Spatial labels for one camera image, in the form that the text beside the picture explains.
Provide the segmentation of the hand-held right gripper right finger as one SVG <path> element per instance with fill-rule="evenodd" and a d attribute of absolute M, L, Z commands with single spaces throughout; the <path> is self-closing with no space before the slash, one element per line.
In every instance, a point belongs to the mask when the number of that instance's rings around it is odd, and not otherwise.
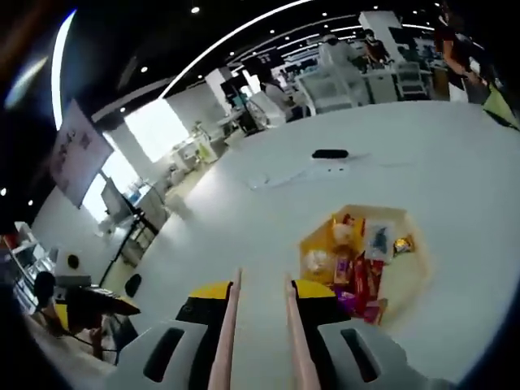
<path fill-rule="evenodd" d="M 350 318 L 328 287 L 292 282 L 292 364 L 297 389 L 454 389 L 409 363 L 379 327 Z"/>

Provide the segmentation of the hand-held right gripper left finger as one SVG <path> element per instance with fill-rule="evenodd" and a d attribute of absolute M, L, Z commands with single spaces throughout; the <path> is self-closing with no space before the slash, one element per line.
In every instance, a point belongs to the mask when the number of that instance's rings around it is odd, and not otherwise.
<path fill-rule="evenodd" d="M 106 389 L 207 389 L 232 281 L 192 291 L 174 319 L 126 344 Z"/>

